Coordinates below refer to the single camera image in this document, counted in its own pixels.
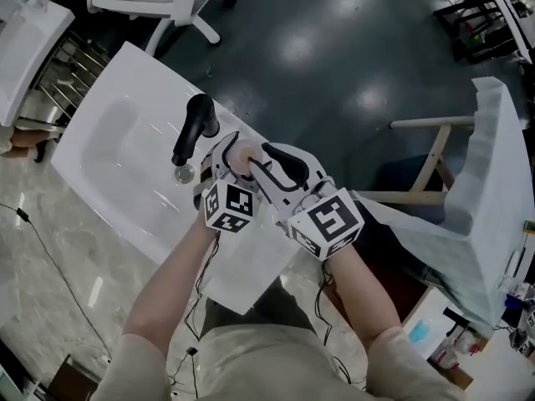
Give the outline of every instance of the chair wheel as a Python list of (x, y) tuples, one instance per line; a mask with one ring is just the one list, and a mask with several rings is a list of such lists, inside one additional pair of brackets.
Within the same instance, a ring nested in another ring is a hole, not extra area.
[(223, 0), (223, 6), (225, 8), (234, 8), (236, 6), (237, 0)]

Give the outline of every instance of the beige shirt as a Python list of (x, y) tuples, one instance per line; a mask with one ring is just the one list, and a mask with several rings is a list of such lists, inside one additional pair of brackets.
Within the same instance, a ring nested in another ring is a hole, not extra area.
[[(463, 400), (410, 345), (401, 328), (381, 334), (368, 351), (367, 392), (347, 384), (318, 337), (302, 328), (236, 325), (211, 330), (196, 361), (206, 401)], [(150, 342), (124, 335), (91, 401), (169, 400), (166, 360)]]

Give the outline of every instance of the white cloth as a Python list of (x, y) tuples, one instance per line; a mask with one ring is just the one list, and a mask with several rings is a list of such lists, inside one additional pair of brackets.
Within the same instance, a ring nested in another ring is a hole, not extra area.
[(466, 162), (444, 202), (437, 226), (359, 197), (400, 244), (440, 272), (456, 300), (476, 317), (496, 324), (505, 294), (496, 287), (511, 254), (521, 247), (522, 226), (533, 220), (532, 177), (522, 128), (507, 86), (474, 79), (477, 112)]
[(12, 126), (0, 125), (0, 155), (7, 153), (13, 145), (11, 144), (11, 137), (13, 136), (14, 128)]
[[(457, 386), (446, 381), (413, 349), (401, 328), (387, 330), (372, 343), (368, 352), (368, 392), (343, 381), (318, 337), (302, 328), (214, 328), (201, 340), (197, 356), (199, 396), (205, 400), (464, 399)], [(161, 352), (144, 338), (127, 334), (121, 337), (91, 401), (163, 401), (170, 397), (166, 361)]]

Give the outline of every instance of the person's left forearm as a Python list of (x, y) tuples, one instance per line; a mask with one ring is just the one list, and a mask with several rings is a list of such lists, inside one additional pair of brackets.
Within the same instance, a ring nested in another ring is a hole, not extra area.
[(136, 298), (123, 334), (142, 336), (167, 358), (169, 343), (186, 310), (202, 259), (216, 237), (200, 213)]

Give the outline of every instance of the tiled floor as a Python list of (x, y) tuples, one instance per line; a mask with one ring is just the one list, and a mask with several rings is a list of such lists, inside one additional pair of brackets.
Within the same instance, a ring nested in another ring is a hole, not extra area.
[[(396, 132), (392, 119), (470, 114), (476, 108), (474, 77), (493, 75), (512, 92), (517, 112), (526, 110), (516, 65), (506, 60), (471, 66), (455, 63), (449, 39), (433, 10), (446, 0), (238, 0), (232, 10), (206, 5), (201, 15), (221, 35), (212, 48), (188, 28), (161, 61), (203, 89), (272, 141), (302, 147), (320, 159), (339, 185), (363, 189), (385, 163), (428, 150), (434, 132)], [(92, 15), (94, 23), (98, 17)], [(128, 29), (145, 26), (134, 42), (143, 43), (154, 20), (95, 34), (116, 50)], [(462, 155), (466, 138), (454, 137), (448, 154)], [(113, 349), (137, 292), (155, 265), (116, 235), (74, 194), (48, 164), (0, 160), (2, 203), (24, 210), (106, 344)], [(0, 210), (2, 259), (13, 267), (17, 316), (2, 330), (2, 340), (30, 373), (49, 381), (71, 353), (97, 374), (104, 371), (104, 349), (77, 310), (54, 268), (47, 263), (31, 228), (15, 226)], [(284, 285), (322, 332), (313, 314), (316, 263), (300, 257), (284, 273)], [(88, 307), (96, 278), (104, 281), (94, 308)], [(346, 364), (353, 380), (364, 375), (362, 348), (335, 310), (324, 302), (335, 323), (329, 350)], [(197, 326), (202, 312), (196, 314)], [(183, 352), (195, 345), (183, 326), (173, 340), (170, 373)], [(191, 369), (178, 376), (191, 397)]]

